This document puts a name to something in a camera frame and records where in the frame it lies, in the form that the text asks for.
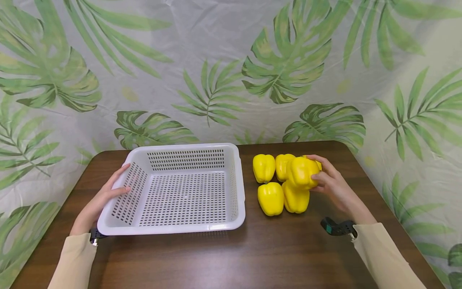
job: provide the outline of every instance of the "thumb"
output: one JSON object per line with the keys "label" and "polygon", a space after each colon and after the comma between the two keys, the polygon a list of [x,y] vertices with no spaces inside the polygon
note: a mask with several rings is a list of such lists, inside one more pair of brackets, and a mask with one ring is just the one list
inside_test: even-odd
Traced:
{"label": "thumb", "polygon": [[121,187],[108,191],[108,196],[110,199],[128,193],[132,188],[130,187]]}
{"label": "thumb", "polygon": [[319,172],[311,176],[312,180],[318,181],[322,185],[330,184],[334,179],[325,172]]}

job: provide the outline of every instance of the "fabric backdrop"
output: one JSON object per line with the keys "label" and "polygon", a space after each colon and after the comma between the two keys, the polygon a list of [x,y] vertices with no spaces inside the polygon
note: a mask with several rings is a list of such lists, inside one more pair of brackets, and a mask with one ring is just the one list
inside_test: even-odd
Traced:
{"label": "fabric backdrop", "polygon": [[462,288],[461,27],[459,0],[0,0],[0,288],[99,152],[319,140]]}

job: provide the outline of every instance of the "brown tabletop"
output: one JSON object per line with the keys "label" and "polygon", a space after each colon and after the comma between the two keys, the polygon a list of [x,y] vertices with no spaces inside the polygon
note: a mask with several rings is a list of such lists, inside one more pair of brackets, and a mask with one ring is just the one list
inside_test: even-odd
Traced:
{"label": "brown tabletop", "polygon": [[[350,237],[329,236],[319,225],[325,216],[337,221],[346,218],[325,196],[312,193],[308,210],[300,215],[287,211],[277,217],[263,214],[252,172],[252,158],[261,153],[318,154],[328,158],[384,224],[427,288],[443,288],[343,144],[325,141],[244,145],[239,146],[239,153],[246,194],[246,218],[240,228],[102,239],[90,288],[376,288]],[[127,154],[128,151],[108,151],[93,158],[12,288],[47,287],[75,217]]]}

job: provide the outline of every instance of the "hand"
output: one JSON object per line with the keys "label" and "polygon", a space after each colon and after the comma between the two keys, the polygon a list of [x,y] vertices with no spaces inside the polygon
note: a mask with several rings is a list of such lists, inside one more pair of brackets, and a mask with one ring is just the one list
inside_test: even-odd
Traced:
{"label": "hand", "polygon": [[80,214],[75,219],[74,225],[71,229],[70,236],[81,235],[88,233],[101,214],[104,206],[114,197],[128,193],[130,187],[121,187],[112,189],[112,186],[116,180],[122,175],[122,173],[130,167],[130,164],[126,164],[118,169],[109,180],[102,186],[99,192],[91,199],[91,201],[83,208]]}
{"label": "hand", "polygon": [[339,171],[326,159],[318,155],[306,155],[310,160],[317,160],[322,164],[322,172],[312,175],[319,185],[311,191],[317,191],[329,196],[334,205],[346,213],[356,224],[377,223],[363,201],[350,188]]}

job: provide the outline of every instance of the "basket bottom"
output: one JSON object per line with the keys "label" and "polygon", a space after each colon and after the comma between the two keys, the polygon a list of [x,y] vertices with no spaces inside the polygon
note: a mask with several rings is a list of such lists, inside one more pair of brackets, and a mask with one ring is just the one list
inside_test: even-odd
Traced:
{"label": "basket bottom", "polygon": [[225,172],[157,175],[151,178],[136,226],[226,222]]}

